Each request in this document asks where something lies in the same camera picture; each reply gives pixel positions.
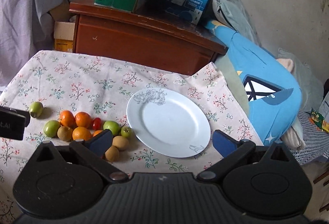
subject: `floor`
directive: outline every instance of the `floor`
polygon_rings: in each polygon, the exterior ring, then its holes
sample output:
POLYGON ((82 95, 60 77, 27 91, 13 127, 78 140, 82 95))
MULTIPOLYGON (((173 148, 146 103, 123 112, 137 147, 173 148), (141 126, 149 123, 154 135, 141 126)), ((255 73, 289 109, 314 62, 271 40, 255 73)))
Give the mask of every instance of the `floor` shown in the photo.
POLYGON ((325 187, 323 186, 323 183, 329 180, 329 176, 317 184, 313 184, 313 180, 329 168, 329 163, 322 164, 319 162, 312 162, 302 168, 313 187, 312 198, 305 211, 305 216, 310 220, 323 219, 329 221, 329 211, 325 210, 319 213, 319 209, 329 203, 329 184, 325 187))

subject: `floral tablecloth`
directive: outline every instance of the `floral tablecloth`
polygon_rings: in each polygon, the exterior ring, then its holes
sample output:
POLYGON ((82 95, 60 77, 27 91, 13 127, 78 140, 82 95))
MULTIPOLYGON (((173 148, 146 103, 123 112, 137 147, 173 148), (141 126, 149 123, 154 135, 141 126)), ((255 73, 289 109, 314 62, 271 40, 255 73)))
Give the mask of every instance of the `floral tablecloth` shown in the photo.
MULTIPOLYGON (((42 133, 44 124, 57 119, 60 111, 85 111, 102 120, 127 124, 126 106, 138 90, 160 86, 177 91, 195 102, 204 112, 211 133, 220 129, 233 138, 248 138, 262 145, 247 116, 212 63, 193 76, 157 70, 105 57, 40 51, 24 65, 0 96, 0 105, 27 110, 32 101, 46 107, 40 119, 31 119, 23 141, 0 140, 0 221, 10 223, 21 213, 14 202, 12 187, 36 147, 50 140, 42 133)), ((53 138, 55 145, 66 142, 53 138)), ((191 158, 161 155, 133 138, 129 148, 113 163, 122 171, 199 173, 222 156, 212 141, 191 158)))

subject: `cabinet top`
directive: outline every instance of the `cabinet top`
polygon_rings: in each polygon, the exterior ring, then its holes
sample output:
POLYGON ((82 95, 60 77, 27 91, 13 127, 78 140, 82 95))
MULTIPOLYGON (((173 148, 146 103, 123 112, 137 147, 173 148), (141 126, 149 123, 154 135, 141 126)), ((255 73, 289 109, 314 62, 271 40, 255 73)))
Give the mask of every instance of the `cabinet top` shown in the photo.
POLYGON ((130 13, 111 7, 97 6, 94 4, 94 0, 79 0, 70 3, 70 12, 133 24, 174 36, 222 55, 225 55, 228 49, 204 27, 191 24, 149 6, 144 6, 136 13, 130 13))

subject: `checkered bedding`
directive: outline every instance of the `checkered bedding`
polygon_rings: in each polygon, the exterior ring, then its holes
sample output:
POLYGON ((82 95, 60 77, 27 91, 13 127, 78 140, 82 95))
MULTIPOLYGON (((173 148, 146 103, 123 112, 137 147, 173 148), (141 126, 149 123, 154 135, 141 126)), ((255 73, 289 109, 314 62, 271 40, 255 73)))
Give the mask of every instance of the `checkered bedding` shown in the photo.
POLYGON ((300 165, 309 163, 320 156, 329 158, 329 134, 317 130, 316 126, 310 122, 309 117, 308 113, 301 111, 298 113, 306 147, 301 151, 291 150, 291 152, 300 165))

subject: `ribbed black surface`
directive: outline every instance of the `ribbed black surface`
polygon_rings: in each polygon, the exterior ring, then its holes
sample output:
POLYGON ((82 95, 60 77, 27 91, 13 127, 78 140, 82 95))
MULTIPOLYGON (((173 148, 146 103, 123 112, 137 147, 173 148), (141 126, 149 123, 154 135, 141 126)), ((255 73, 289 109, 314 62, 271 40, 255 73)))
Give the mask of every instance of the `ribbed black surface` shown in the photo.
POLYGON ((308 221, 303 216, 270 221, 242 215, 228 204, 217 186, 197 182, 191 173, 137 173, 127 183, 111 185, 96 205, 80 215, 62 220, 40 220, 24 215, 15 223, 304 224, 308 221))

